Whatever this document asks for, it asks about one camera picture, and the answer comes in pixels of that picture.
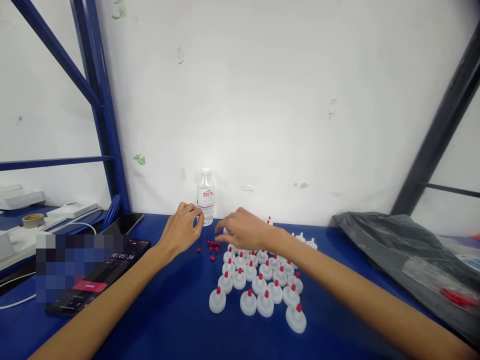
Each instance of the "blue table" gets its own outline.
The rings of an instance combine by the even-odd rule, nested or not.
[[[6,231],[12,229],[14,227],[19,226],[22,223],[22,218],[31,215],[31,214],[43,214],[45,217],[47,216],[47,212],[58,209],[57,206],[44,206],[44,205],[31,205],[21,209],[16,210],[6,210],[3,214],[0,215],[0,230]],[[93,227],[98,223],[102,222],[107,216],[106,211],[96,211],[91,215],[88,215],[80,220],[82,223],[87,223],[92,225]],[[52,226],[50,230],[54,228],[60,227],[68,222],[72,221],[72,219],[67,219],[58,225]],[[64,228],[58,230],[56,234],[80,234],[85,230],[89,230],[90,228],[86,225],[69,225],[65,226]],[[35,260],[35,255],[27,257],[19,262],[16,262],[12,266],[9,266],[0,271],[0,279],[8,276],[9,274],[14,273],[17,269],[22,268],[23,266],[29,264]]]
[[[156,244],[168,216],[146,214],[133,231],[139,240]],[[404,359],[396,349],[364,325],[301,271],[300,300],[307,318],[305,333],[294,333],[285,319],[286,306],[275,305],[273,316],[245,316],[242,291],[227,295],[224,311],[209,310],[209,296],[217,287],[226,250],[214,262],[207,240],[213,225],[203,228],[193,246],[158,273],[133,303],[97,353],[97,359]],[[413,298],[374,270],[341,230],[319,226],[276,224],[305,238],[315,237],[318,249],[350,267],[430,318]],[[0,306],[28,297],[36,276],[0,298]],[[25,359],[66,322],[46,315],[35,301],[0,310],[0,359]]]

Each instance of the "left hand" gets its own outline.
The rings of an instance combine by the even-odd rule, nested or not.
[[[167,264],[187,250],[200,236],[204,227],[204,213],[192,203],[181,202],[176,213],[168,218],[163,234],[158,244],[152,249],[158,249],[166,256]]]

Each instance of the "right hand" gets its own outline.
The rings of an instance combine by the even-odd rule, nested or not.
[[[242,207],[232,212],[216,224],[215,232],[226,228],[229,234],[221,234],[215,239],[233,244],[237,249],[270,250],[274,226],[267,224]]]

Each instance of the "green paint mark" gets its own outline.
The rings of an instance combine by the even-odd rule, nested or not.
[[[113,2],[115,5],[118,5],[119,16],[112,15],[111,16],[112,19],[118,20],[118,19],[127,17],[127,8],[125,7],[124,1],[125,0],[116,0],[116,1]]]
[[[133,157],[133,160],[136,160],[139,165],[145,165],[145,155],[137,154]]]

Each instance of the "white device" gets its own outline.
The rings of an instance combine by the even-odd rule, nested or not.
[[[46,215],[50,218],[75,219],[79,216],[95,210],[98,207],[96,202],[69,202],[62,207],[49,211]]]

